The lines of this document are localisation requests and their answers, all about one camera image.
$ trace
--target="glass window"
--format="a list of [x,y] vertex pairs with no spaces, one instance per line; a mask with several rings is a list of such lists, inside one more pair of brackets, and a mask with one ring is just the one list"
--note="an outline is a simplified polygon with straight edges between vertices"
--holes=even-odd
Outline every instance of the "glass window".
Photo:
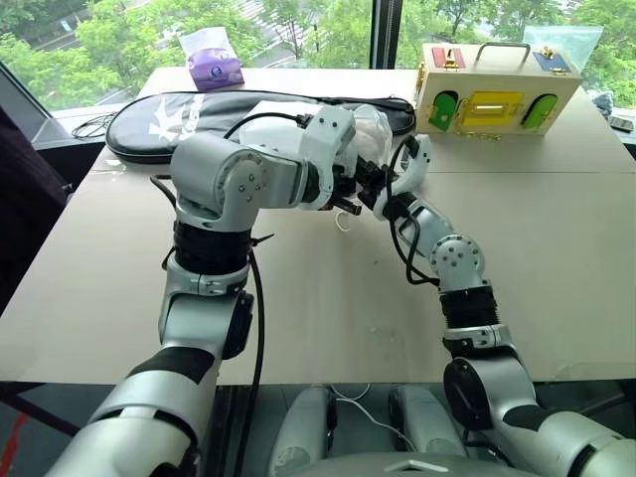
[[[396,65],[417,68],[424,42],[520,42],[531,26],[603,27],[583,87],[611,90],[614,105],[636,108],[636,0],[404,0]],[[588,45],[572,48],[589,54]]]
[[366,68],[372,0],[11,0],[0,61],[49,110],[127,102],[180,35],[224,26],[245,67]]

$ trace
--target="purple tissue box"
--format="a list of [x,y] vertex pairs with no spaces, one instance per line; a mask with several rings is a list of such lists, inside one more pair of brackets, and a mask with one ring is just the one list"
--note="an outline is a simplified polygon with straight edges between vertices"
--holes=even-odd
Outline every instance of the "purple tissue box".
[[224,48],[199,50],[188,59],[188,70],[199,91],[240,84],[240,61]]

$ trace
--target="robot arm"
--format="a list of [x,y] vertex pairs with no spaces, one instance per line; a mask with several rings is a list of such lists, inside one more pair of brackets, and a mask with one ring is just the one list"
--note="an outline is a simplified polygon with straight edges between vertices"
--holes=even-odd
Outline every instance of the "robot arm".
[[221,362],[247,340],[253,297],[243,288],[258,210],[327,206],[332,166],[355,134],[353,114],[338,107],[323,107],[304,125],[296,151],[212,134],[177,148],[175,253],[167,262],[161,350],[115,387],[49,476],[193,475]]
[[627,477],[636,468],[636,442],[575,412],[554,412],[537,403],[535,388],[518,356],[508,327],[499,322],[490,282],[483,278],[484,257],[474,239],[453,230],[429,203],[410,191],[430,157],[425,136],[407,142],[408,167],[386,188],[368,163],[360,199],[379,219],[393,210],[398,235],[415,244],[439,277],[446,317],[443,343],[453,357],[444,372],[444,388],[453,416],[467,429],[483,431],[518,468],[545,477]]
[[[439,277],[448,322],[443,341],[453,356],[444,386],[455,418],[488,433],[516,465],[546,477],[631,476],[634,441],[573,412],[537,405],[497,318],[479,246],[411,192],[430,159],[428,139],[407,143],[409,167],[388,197],[385,170],[362,159],[351,163],[350,111],[326,106],[304,126],[296,150],[286,150],[282,139],[269,143],[266,134],[253,146],[198,134],[177,148],[175,253],[159,320],[162,348],[112,391],[48,475],[190,475],[221,362],[240,353],[247,339],[253,297],[243,288],[258,210],[347,204],[343,197],[355,180],[361,201],[379,219],[391,218],[398,236],[415,242]],[[293,134],[299,134],[295,127]]]

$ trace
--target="box handle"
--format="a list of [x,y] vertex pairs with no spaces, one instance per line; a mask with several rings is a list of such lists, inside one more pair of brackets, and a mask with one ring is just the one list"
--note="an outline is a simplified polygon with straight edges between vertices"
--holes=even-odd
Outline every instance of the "box handle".
[[530,54],[530,45],[527,43],[513,43],[513,42],[486,42],[481,47],[479,47],[479,51],[477,52],[477,58],[475,59],[475,63],[479,61],[482,52],[486,47],[512,47],[512,48],[524,48],[526,49],[526,53],[524,54],[523,59],[521,60],[521,65],[526,62],[528,55]]

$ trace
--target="white table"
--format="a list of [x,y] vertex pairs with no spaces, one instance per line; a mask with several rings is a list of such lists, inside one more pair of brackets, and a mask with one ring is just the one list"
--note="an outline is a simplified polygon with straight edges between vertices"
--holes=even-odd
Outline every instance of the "white table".
[[[409,98],[415,73],[244,76],[253,89]],[[185,70],[159,69],[141,94],[192,88]],[[482,246],[532,377],[635,377],[636,167],[584,93],[544,138],[432,140],[423,193]],[[174,215],[147,178],[166,171],[100,154],[0,318],[0,380],[116,383],[156,352]],[[258,217],[255,237],[276,233],[256,250],[262,381],[439,382],[449,355],[436,290],[406,283],[386,223],[363,212],[343,234],[334,216]],[[221,383],[250,382],[254,336]]]

